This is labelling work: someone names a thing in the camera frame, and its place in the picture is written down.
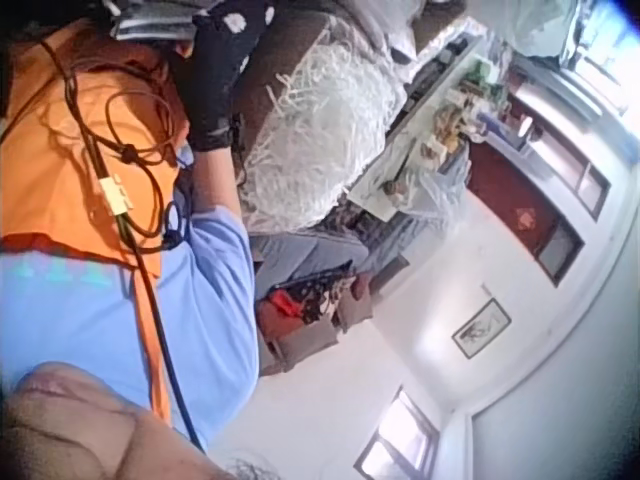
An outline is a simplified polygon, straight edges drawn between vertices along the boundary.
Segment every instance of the window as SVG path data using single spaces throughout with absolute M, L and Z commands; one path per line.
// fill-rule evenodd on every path
M 582 155 L 572 154 L 549 132 L 545 131 L 530 145 L 597 220 L 609 192 L 607 179 Z
M 400 389 L 355 468 L 368 480 L 427 480 L 439 436 Z
M 583 246 L 575 230 L 561 218 L 549 240 L 537 252 L 536 259 L 553 283 L 558 285 Z

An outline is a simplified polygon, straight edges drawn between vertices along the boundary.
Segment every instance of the hand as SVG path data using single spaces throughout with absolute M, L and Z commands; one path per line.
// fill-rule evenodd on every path
M 231 145 L 229 115 L 236 81 L 249 55 L 273 19 L 265 0 L 226 0 L 194 17 L 197 27 L 190 58 L 171 60 L 190 128 L 187 141 L 196 152 Z

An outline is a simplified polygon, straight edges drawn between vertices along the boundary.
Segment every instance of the black cable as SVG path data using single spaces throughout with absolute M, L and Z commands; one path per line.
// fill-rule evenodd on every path
M 162 319 L 160 317 L 160 310 L 158 309 L 158 303 L 156 302 L 156 298 L 153 293 L 153 287 L 151 285 L 151 280 L 149 278 L 149 272 L 147 271 L 147 267 L 144 263 L 142 255 L 138 249 L 138 246 L 136 245 L 135 239 L 133 238 L 133 233 L 131 232 L 129 225 L 126 222 L 122 221 L 122 217 L 116 217 L 116 221 L 118 222 L 118 230 L 121 231 L 121 233 L 125 238 L 126 237 L 129 238 L 129 241 L 133 246 L 133 254 L 136 257 L 136 262 L 138 262 L 138 266 L 140 267 L 140 273 L 142 274 L 142 281 L 144 283 L 144 288 L 147 291 L 147 295 L 149 296 L 149 303 L 151 304 L 151 312 L 153 314 L 153 323 L 156 326 L 156 333 L 158 334 L 158 341 L 160 342 L 160 350 L 162 351 L 162 356 L 164 357 L 164 364 L 165 364 L 165 367 L 167 368 L 167 376 L 169 377 L 169 383 L 171 384 L 173 394 L 176 397 L 178 410 L 182 415 L 182 420 L 184 421 L 185 428 L 187 429 L 187 433 L 189 434 L 189 439 L 191 440 L 191 443 L 193 443 L 200 451 L 204 452 L 204 449 L 202 448 L 202 444 L 198 439 L 198 434 L 196 433 L 195 427 L 193 426 L 193 422 L 191 421 L 191 416 L 189 415 L 187 404 L 185 403 L 184 397 L 182 396 L 182 390 L 180 390 L 178 377 L 176 376 L 176 372 L 173 367 L 173 361 L 171 360 L 171 355 L 169 354 L 167 337 L 164 332 L 164 326 L 162 325 Z
M 124 163 L 133 163 L 135 164 L 137 167 L 141 168 L 146 176 L 149 178 L 151 184 L 152 184 L 152 188 L 154 191 L 154 195 L 158 197 L 159 203 L 160 203 L 160 207 L 159 207 L 159 213 L 158 213 L 158 222 L 155 228 L 153 228 L 152 230 L 146 230 L 143 229 L 142 227 L 138 226 L 133 219 L 131 219 L 131 217 L 128 215 L 128 213 L 124 213 L 121 215 L 116 215 L 115 216 L 115 220 L 116 220 L 116 225 L 118 227 L 118 232 L 120 234 L 121 240 L 123 241 L 123 243 L 128 246 L 134 254 L 134 257 L 136 259 L 136 263 L 138 264 L 138 268 L 140 269 L 140 273 L 142 274 L 142 279 L 143 279 L 143 283 L 145 286 L 145 290 L 147 293 L 147 296 L 149 298 L 149 303 L 151 305 L 151 312 L 152 312 L 152 316 L 153 316 L 153 322 L 156 328 L 156 333 L 158 335 L 158 340 L 160 343 L 160 349 L 162 351 L 162 356 L 164 359 L 164 364 L 167 370 L 167 376 L 169 377 L 169 383 L 171 384 L 171 389 L 173 390 L 173 394 L 174 397 L 176 399 L 176 403 L 178 404 L 178 410 L 180 411 L 180 414 L 182 416 L 182 419 L 184 421 L 185 424 L 185 428 L 187 430 L 187 433 L 189 435 L 189 439 L 191 440 L 191 443 L 193 443 L 194 446 L 196 446 L 199 450 L 201 450 L 202 452 L 204 452 L 204 449 L 202 447 L 202 444 L 200 443 L 200 440 L 198 438 L 198 435 L 195 431 L 195 427 L 193 426 L 193 422 L 191 420 L 191 416 L 189 415 L 189 410 L 187 408 L 187 405 L 184 401 L 184 397 L 182 395 L 182 390 L 180 389 L 180 384 L 178 382 L 178 378 L 176 376 L 176 372 L 175 372 L 175 368 L 173 366 L 173 361 L 171 359 L 171 354 L 169 352 L 169 346 L 167 344 L 167 339 L 166 339 L 166 335 L 165 335 L 165 331 L 164 331 L 164 326 L 162 324 L 162 318 L 160 316 L 160 310 L 158 308 L 158 303 L 156 301 L 155 298 L 155 294 L 153 292 L 153 287 L 151 284 L 151 278 L 149 276 L 149 272 L 147 271 L 147 267 L 145 265 L 144 262 L 144 258 L 143 258 L 143 254 L 147 254 L 147 253 L 156 253 L 156 252 L 160 252 L 163 250 L 167 250 L 170 248 L 173 248 L 174 246 L 176 246 L 178 243 L 180 243 L 180 241 L 182 241 L 181 235 L 180 235 L 180 229 L 182 226 L 182 217 L 181 215 L 178 213 L 178 231 L 177 231 L 177 238 L 174 236 L 173 239 L 170 239 L 169 242 L 165 243 L 163 241 L 162 245 L 160 245 L 159 247 L 153 247 L 153 248 L 144 248 L 139 246 L 136 243 L 136 239 L 133 235 L 133 231 L 136 231 L 138 234 L 140 234 L 141 236 L 145 237 L 145 238 L 155 238 L 157 237 L 161 232 L 162 232 L 162 227 L 165 227 L 165 230 L 167 232 L 169 232 L 169 230 L 167 229 L 167 226 L 169 224 L 169 210 L 171 208 L 176 208 L 176 205 L 174 202 L 170 202 L 167 205 L 167 208 L 165 209 L 163 207 L 163 197 L 162 197 L 162 191 L 160 189 L 160 185 L 158 184 L 158 181 L 155 179 L 155 177 L 153 176 L 153 174 L 151 173 L 151 171 L 149 170 L 148 166 L 152 166 L 152 165 L 156 165 L 159 162 L 145 162 L 141 157 L 140 154 L 141 153 L 151 153 L 154 151 L 160 151 L 161 149 L 166 149 L 170 146 L 171 140 L 172 140 L 172 136 L 173 136 L 173 131 L 174 131 L 174 126 L 172 122 L 169 122 L 170 124 L 170 128 L 169 128 L 169 134 L 167 135 L 167 138 L 159 143 L 158 145 L 154 145 L 153 147 L 149 147 L 149 148 L 145 148 L 142 150 L 137 150 L 133 145 L 127 145 L 127 144 L 123 144 L 122 141 L 120 140 L 117 132 L 115 131 L 115 128 L 113 127 L 113 124 L 111 122 L 111 116 L 109 114 L 109 107 L 111 105 L 111 102 L 113 100 L 115 100 L 115 98 L 121 97 L 123 95 L 127 95 L 127 94 L 131 94 L 131 95 L 144 95 L 146 94 L 149 98 L 154 99 L 158 105 L 163 105 L 166 107 L 165 112 L 167 112 L 168 114 L 168 119 L 171 120 L 171 109 L 168 105 L 168 103 L 161 98 L 161 96 L 157 93 L 150 93 L 150 92 L 144 92 L 144 91 L 137 91 L 137 90 L 131 90 L 131 91 L 122 91 L 122 92 L 118 92 L 117 94 L 113 95 L 112 97 L 109 98 L 109 100 L 107 101 L 107 104 L 105 105 L 105 112 L 106 112 L 106 116 L 107 116 L 107 124 L 109 125 L 109 130 L 111 131 L 115 142 L 111 141 L 109 139 L 106 139 L 104 137 L 101 137 L 100 135 L 96 134 L 95 132 L 93 132 L 84 122 L 83 118 L 82 118 L 82 114 L 80 112 L 80 107 L 78 104 L 78 81 L 77 81 L 77 77 L 75 75 L 75 68 L 77 68 L 79 65 L 82 64 L 87 64 L 90 61 L 95 61 L 96 62 L 96 67 L 101 67 L 101 68 L 113 68 L 125 73 L 128 73 L 130 75 L 135 76 L 136 78 L 139 79 L 143 79 L 149 83 L 153 82 L 153 79 L 148 76 L 148 78 L 145 78 L 144 72 L 142 72 L 141 70 L 137 70 L 134 67 L 129 67 L 126 65 L 118 65 L 118 64 L 113 64 L 111 62 L 100 62 L 99 59 L 84 59 L 81 60 L 80 62 L 76 63 L 75 67 L 72 66 L 69 70 L 69 72 L 67 72 L 67 70 L 65 70 L 65 68 L 62 66 L 60 59 L 58 58 L 57 54 L 55 53 L 55 51 L 51 48 L 51 46 L 43 39 L 37 38 L 35 39 L 41 46 L 42 48 L 44 48 L 44 50 L 47 52 L 47 54 L 51 57 L 51 60 L 53 61 L 53 63 L 56 66 L 56 69 L 58 70 L 58 72 L 60 73 L 60 75 L 63 78 L 64 81 L 64 96 L 65 96 L 65 101 L 67 104 L 67 107 L 69 108 L 69 112 L 71 113 L 71 116 L 74 118 L 74 120 L 76 121 L 76 123 L 78 124 L 78 127 L 80 129 L 80 134 L 82 136 L 83 142 L 87 148 L 87 153 L 88 156 L 91 160 L 91 164 L 93 166 L 93 169 L 96 173 L 96 176 L 98 177 L 98 179 L 104 179 L 104 178 L 108 178 L 109 177 L 109 171 L 107 168 L 107 165 L 104 161 L 104 158 L 102 157 L 102 154 L 100 152 L 100 148 L 98 146 L 98 144 L 102 144 L 105 147 L 109 148 L 112 151 L 115 151 L 116 153 L 120 154 L 121 156 L 121 160 Z M 31 97 L 29 98 L 29 100 L 25 103 L 25 105 L 23 105 L 17 115 L 12 119 L 11 123 L 8 125 L 7 129 L 5 130 L 5 132 L 2 134 L 2 137 L 0 137 L 0 145 L 6 140 L 6 138 L 8 137 L 9 133 L 11 133 L 11 131 L 15 128 L 15 126 L 18 124 L 18 122 L 20 121 L 20 119 L 24 116 L 25 112 L 29 109 L 29 107 L 35 102 L 35 100 L 39 97 L 39 95 L 46 89 L 47 86 L 49 86 L 52 81 L 55 79 L 55 77 L 53 77 L 52 79 L 49 79 L 40 89 L 38 89 L 38 91 Z

